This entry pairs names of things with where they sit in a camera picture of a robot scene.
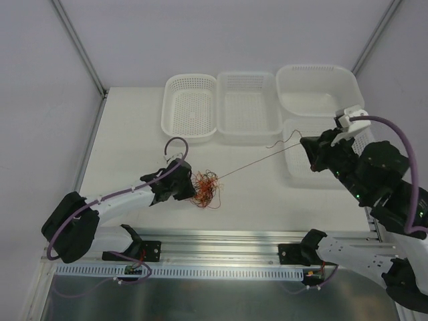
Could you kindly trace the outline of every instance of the white mesh basket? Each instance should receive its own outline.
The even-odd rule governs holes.
[[[274,75],[222,72],[217,87],[217,129],[227,142],[266,144],[282,131]]]
[[[276,86],[281,105],[298,116],[334,117],[337,110],[364,99],[349,70],[331,65],[288,65],[278,70]]]
[[[299,130],[302,136],[320,136],[322,132],[328,129],[336,127],[333,118],[291,118],[284,122],[283,137],[284,141],[287,140],[294,130]],[[352,145],[354,152],[361,154],[364,147],[373,142],[374,138],[369,129],[361,132],[356,138],[355,143]],[[300,135],[295,132],[291,139],[284,144],[285,147],[289,147],[300,142]],[[308,156],[302,145],[292,147],[285,150],[286,162],[288,171],[293,178],[299,179],[301,183],[308,185],[332,185],[340,187],[340,183],[334,177],[334,175],[328,171],[322,171],[319,173],[312,172],[310,170],[310,163]]]
[[[181,136],[188,142],[211,139],[215,128],[214,77],[184,74],[170,78],[165,85],[160,125],[165,134]]]

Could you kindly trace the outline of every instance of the tangled copper wire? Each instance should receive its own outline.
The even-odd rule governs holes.
[[[205,174],[198,172],[192,176],[192,184],[196,190],[196,195],[190,202],[201,208],[218,209],[221,205],[220,200],[220,184],[218,183],[219,177],[217,174],[207,170]],[[219,194],[219,206],[211,207],[209,204],[212,202],[214,196]]]

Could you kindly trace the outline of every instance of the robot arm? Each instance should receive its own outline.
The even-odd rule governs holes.
[[[166,201],[169,197],[180,201],[195,195],[191,182],[191,166],[183,160],[172,160],[166,169],[145,175],[139,182],[106,196],[82,197],[77,192],[67,194],[43,225],[41,232],[51,242],[64,263],[80,259],[88,251],[103,251],[103,259],[112,259],[107,251],[116,251],[139,259],[142,240],[129,226],[100,227],[114,217],[133,209],[149,207]]]
[[[409,159],[389,142],[368,144],[361,155],[353,149],[354,136],[370,121],[351,121],[367,116],[359,106],[348,108],[335,118],[337,128],[319,137],[300,140],[314,172],[330,170],[361,207],[391,232],[406,259],[391,259],[351,247],[317,230],[311,230],[300,244],[305,261],[332,262],[361,274],[382,286],[402,306],[428,313],[428,239],[423,229],[408,233],[412,185],[403,181]],[[428,226],[428,192],[419,188],[413,225]]]

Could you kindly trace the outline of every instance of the purple cable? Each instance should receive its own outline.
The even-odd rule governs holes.
[[[372,120],[374,122],[380,122],[382,124],[387,125],[389,128],[391,128],[397,133],[397,135],[403,142],[403,145],[407,152],[407,156],[409,157],[410,175],[411,175],[411,183],[412,183],[411,196],[410,196],[410,212],[407,215],[406,224],[404,226],[404,232],[406,234],[412,234],[413,232],[417,232],[417,231],[428,233],[428,229],[426,227],[422,227],[422,226],[413,227],[413,224],[415,222],[417,203],[419,200],[419,175],[417,172],[417,162],[416,162],[415,152],[412,148],[412,145],[409,139],[406,137],[405,133],[390,120],[387,120],[385,118],[378,117],[378,116],[357,116],[357,117],[351,117],[349,118],[349,120],[351,122],[354,122],[356,120]]]
[[[179,168],[179,167],[181,166],[181,164],[184,162],[184,160],[185,160],[185,159],[186,159],[186,157],[187,157],[187,153],[189,152],[189,144],[187,144],[187,141],[186,141],[184,138],[181,138],[181,137],[172,137],[170,140],[168,140],[168,142],[165,144],[165,148],[164,148],[164,155],[166,155],[166,154],[167,154],[167,150],[168,150],[168,146],[169,146],[169,144],[170,144],[173,140],[176,140],[176,139],[183,141],[183,142],[185,143],[185,146],[186,146],[185,153],[184,153],[183,157],[182,157],[182,158],[180,158],[179,162],[178,162],[178,163],[177,163],[177,164],[176,164],[172,169],[170,169],[169,171],[167,171],[167,172],[163,173],[162,175],[158,176],[157,178],[155,178],[155,179],[151,180],[151,181],[150,181],[150,182],[148,182],[148,183],[144,183],[144,184],[141,184],[141,185],[139,185],[139,186],[135,187],[135,189],[142,189],[143,187],[146,187],[146,186],[148,186],[148,185],[150,185],[150,184],[153,184],[153,183],[155,183],[155,182],[157,182],[157,181],[159,181],[159,180],[163,179],[164,177],[166,177],[166,176],[170,175],[173,171],[175,171],[177,168]],[[101,202],[103,202],[103,201],[105,201],[105,200],[107,200],[107,199],[111,199],[112,197],[119,196],[119,195],[122,195],[122,194],[126,194],[126,193],[129,193],[129,192],[132,192],[132,189],[131,189],[131,188],[129,188],[129,189],[124,189],[124,190],[121,190],[121,191],[117,191],[117,192],[114,192],[114,193],[108,194],[108,195],[106,195],[106,196],[104,196],[104,197],[102,197],[102,198],[101,198]],[[66,228],[67,224],[68,224],[69,222],[71,222],[71,221],[73,220],[73,218],[74,218],[74,217],[76,217],[77,215],[79,215],[82,211],[84,211],[85,209],[87,209],[87,208],[89,208],[89,207],[91,207],[91,206],[94,206],[95,204],[98,204],[98,200],[95,200],[95,201],[93,201],[93,202],[91,202],[91,203],[88,203],[88,204],[84,205],[83,207],[80,207],[77,211],[75,211],[73,214],[71,214],[71,215],[70,215],[70,216],[69,216],[69,217],[64,221],[64,223],[62,223],[62,225],[60,226],[60,228],[55,232],[55,234],[54,234],[54,235],[53,235],[53,237],[51,238],[51,241],[49,242],[49,245],[47,246],[47,249],[46,249],[46,256],[47,256],[47,258],[48,258],[50,261],[53,261],[53,260],[55,260],[55,259],[59,259],[59,258],[60,258],[60,256],[59,256],[59,255],[57,255],[57,256],[55,256],[55,257],[53,257],[53,256],[52,256],[52,254],[51,254],[51,252],[52,252],[52,248],[54,247],[54,244],[55,244],[55,242],[56,242],[56,240],[57,240],[58,236],[60,236],[61,232]]]
[[[321,288],[321,287],[325,286],[328,282],[331,281],[331,279],[336,275],[336,272],[337,272],[338,268],[339,268],[339,265],[336,265],[336,267],[334,268],[333,272],[328,276],[328,278],[326,278],[322,283],[318,284],[317,286],[310,286],[309,288],[303,288],[303,289],[300,289],[300,290],[295,291],[295,292],[286,289],[283,284],[281,284],[281,288],[285,292],[287,292],[288,294],[292,294],[292,295],[300,294],[300,293],[302,293],[302,292],[304,292],[306,290],[310,290],[310,289],[315,289],[315,288],[318,289],[318,287]]]

